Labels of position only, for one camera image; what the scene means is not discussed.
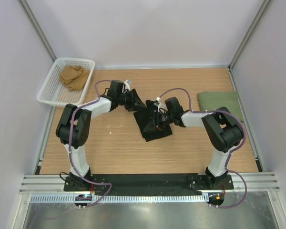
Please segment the black tank top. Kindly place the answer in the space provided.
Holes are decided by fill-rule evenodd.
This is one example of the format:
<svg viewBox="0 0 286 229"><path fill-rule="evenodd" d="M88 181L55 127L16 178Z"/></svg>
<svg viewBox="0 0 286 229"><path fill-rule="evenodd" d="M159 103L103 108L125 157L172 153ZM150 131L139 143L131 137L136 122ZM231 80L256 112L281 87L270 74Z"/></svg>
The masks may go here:
<svg viewBox="0 0 286 229"><path fill-rule="evenodd" d="M133 115L146 142L172 135L170 125L161 124L164 114L158 111L154 101L146 100L145 103L146 107Z"/></svg>

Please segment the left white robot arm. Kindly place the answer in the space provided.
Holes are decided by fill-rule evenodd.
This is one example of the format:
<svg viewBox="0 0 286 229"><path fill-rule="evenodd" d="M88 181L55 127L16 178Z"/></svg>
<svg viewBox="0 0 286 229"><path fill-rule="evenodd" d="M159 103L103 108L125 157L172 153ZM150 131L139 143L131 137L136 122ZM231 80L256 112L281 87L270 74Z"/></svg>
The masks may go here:
<svg viewBox="0 0 286 229"><path fill-rule="evenodd" d="M63 110L56 136L64 145L70 162L70 178L82 191L91 185L91 170L86 160L85 143L88 140L91 120L109 113L118 106L124 106L127 111L136 112L146 108L135 89L130 87L131 81L111 80L104 93L97 93L97 98L82 105L67 104Z"/></svg>

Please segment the green tank top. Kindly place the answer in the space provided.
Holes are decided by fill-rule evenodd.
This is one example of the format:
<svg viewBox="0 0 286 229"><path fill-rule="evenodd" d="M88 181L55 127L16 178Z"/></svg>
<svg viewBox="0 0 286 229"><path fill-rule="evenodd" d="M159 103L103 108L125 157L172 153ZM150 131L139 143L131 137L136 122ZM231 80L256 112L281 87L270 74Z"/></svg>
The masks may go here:
<svg viewBox="0 0 286 229"><path fill-rule="evenodd" d="M216 110L226 107L242 123L244 118L241 112L237 92L201 92L197 94L197 100L201 110Z"/></svg>

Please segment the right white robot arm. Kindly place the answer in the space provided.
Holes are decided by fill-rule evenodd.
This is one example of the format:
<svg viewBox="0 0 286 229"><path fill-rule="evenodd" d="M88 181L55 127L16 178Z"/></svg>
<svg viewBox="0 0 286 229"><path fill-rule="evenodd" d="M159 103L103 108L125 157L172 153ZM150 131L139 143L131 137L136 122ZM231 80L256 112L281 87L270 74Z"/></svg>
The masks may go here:
<svg viewBox="0 0 286 229"><path fill-rule="evenodd" d="M228 174L231 153L245 138L242 124L226 107L214 111L194 112L184 110L176 97L160 101L146 101L146 107L136 114L136 121L146 141L172 135L171 124L186 127L204 127L214 148L210 164L205 169L205 183L218 188Z"/></svg>

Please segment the white plastic basket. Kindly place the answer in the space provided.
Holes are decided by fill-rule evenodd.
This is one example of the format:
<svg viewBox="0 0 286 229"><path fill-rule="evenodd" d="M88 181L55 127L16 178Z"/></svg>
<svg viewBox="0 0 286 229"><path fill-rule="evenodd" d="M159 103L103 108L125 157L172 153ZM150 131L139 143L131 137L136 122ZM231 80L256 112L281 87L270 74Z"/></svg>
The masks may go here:
<svg viewBox="0 0 286 229"><path fill-rule="evenodd" d="M80 66L89 71L84 87L79 91L70 91L59 80L60 73L66 65ZM80 105L83 103L89 88L95 61L83 58L61 57L55 60L37 95L40 103L64 107L67 104Z"/></svg>

